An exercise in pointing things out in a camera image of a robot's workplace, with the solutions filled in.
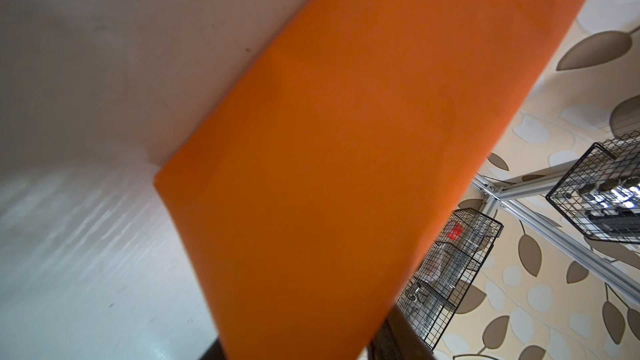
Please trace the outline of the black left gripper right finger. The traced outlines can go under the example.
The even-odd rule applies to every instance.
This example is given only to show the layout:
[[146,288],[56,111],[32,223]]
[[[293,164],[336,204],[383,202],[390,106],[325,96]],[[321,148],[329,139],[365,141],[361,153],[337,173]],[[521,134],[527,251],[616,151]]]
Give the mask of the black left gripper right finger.
[[368,360],[435,360],[401,309],[394,305],[367,346]]

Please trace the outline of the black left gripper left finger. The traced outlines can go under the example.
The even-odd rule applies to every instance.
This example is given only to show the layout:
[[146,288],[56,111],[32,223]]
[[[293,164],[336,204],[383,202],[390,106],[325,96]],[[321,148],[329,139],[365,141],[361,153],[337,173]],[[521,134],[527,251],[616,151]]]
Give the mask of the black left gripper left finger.
[[213,342],[210,348],[201,356],[200,360],[225,360],[225,353],[218,339]]

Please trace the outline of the orange wrapping paper sheet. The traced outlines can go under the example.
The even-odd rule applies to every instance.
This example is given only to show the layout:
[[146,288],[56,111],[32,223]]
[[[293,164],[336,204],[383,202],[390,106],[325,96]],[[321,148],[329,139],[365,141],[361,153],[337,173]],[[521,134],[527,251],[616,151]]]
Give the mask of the orange wrapping paper sheet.
[[355,359],[586,0],[310,0],[155,177],[229,359]]

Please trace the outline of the black white tool in basket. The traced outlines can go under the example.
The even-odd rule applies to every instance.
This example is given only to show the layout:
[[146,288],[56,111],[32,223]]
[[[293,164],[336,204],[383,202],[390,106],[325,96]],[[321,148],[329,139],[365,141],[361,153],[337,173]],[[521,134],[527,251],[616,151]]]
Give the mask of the black white tool in basket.
[[574,192],[569,214],[591,239],[639,239],[639,176],[587,183]]

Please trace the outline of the aluminium frame right post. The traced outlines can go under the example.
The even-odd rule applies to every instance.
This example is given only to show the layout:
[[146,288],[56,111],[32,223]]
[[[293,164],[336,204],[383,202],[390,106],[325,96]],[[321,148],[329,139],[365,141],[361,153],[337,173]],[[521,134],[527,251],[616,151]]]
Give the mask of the aluminium frame right post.
[[478,173],[473,178],[472,187],[485,195],[481,207],[482,213],[492,215],[499,208],[510,213],[550,241],[553,246],[600,277],[608,286],[616,290],[621,299],[638,306],[639,282],[632,280],[630,276],[605,261],[584,243],[571,238],[519,201],[521,198],[548,193],[574,164],[575,161],[570,161],[539,170],[539,178],[511,185],[507,183],[496,185],[492,180]]

